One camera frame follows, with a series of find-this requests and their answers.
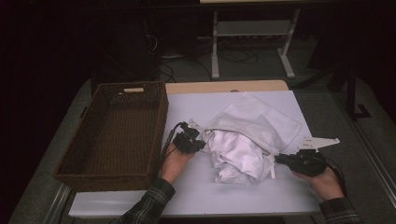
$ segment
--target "person's left hand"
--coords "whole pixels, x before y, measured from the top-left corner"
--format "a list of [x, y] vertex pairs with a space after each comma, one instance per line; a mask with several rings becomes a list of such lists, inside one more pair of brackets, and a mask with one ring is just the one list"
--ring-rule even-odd
[[195, 153], [182, 153], [176, 148], [175, 144], [171, 143], [166, 150], [166, 155], [168, 156], [163, 162], [161, 178], [170, 184], [174, 184], [186, 169], [187, 163], [194, 157]]

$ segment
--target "white cloth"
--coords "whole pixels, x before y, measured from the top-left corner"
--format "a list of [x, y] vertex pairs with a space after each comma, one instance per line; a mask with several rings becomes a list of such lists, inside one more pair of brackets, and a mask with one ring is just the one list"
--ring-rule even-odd
[[254, 185], [265, 178], [301, 123], [245, 92], [205, 128], [204, 148], [220, 168], [217, 182]]

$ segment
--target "hand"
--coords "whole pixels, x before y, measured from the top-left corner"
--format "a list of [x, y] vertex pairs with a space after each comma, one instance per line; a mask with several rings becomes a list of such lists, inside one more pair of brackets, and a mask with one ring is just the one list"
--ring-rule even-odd
[[326, 168], [323, 174], [314, 177], [302, 175], [296, 172], [293, 173], [298, 177], [307, 180], [312, 189], [314, 189], [318, 196], [324, 201], [345, 197], [337, 176], [329, 167]]
[[171, 143], [168, 149], [166, 149], [166, 155], [168, 156], [163, 162], [161, 178], [168, 181], [170, 184], [174, 184], [177, 178], [186, 169], [187, 163], [194, 157], [195, 153], [182, 153], [176, 148], [175, 144]]

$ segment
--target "dark background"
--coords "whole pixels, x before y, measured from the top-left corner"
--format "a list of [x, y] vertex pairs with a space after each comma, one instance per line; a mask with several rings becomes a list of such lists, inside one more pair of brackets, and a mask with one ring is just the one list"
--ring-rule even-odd
[[[156, 59], [148, 53], [143, 35], [147, 26], [136, 22], [141, 15], [88, 16], [74, 10], [96, 4], [98, 1], [60, 0], [0, 3], [1, 223], [12, 214], [86, 80], [92, 78], [95, 86], [157, 76]], [[325, 68], [340, 58], [354, 64], [358, 76], [370, 84], [379, 103], [396, 120], [396, 16], [390, 4], [362, 1], [356, 9], [321, 11], [304, 10], [296, 31], [297, 37], [321, 37], [311, 65]], [[326, 26], [318, 25], [325, 21]], [[177, 15], [159, 14], [151, 22], [151, 31], [169, 44], [180, 43], [177, 37], [182, 35], [194, 39], [205, 31], [205, 27], [196, 26], [186, 30]], [[128, 36], [135, 45], [126, 41]], [[180, 47], [193, 52], [189, 46]], [[139, 60], [127, 63], [125, 59], [131, 58]]]

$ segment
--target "person's right hand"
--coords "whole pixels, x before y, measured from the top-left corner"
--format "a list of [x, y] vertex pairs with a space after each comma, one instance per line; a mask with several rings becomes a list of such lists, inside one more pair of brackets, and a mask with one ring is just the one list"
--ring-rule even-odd
[[298, 177], [307, 180], [312, 189], [314, 189], [318, 196], [324, 201], [345, 197], [337, 176], [329, 167], [326, 168], [323, 174], [314, 177], [302, 175], [296, 172], [293, 173]]

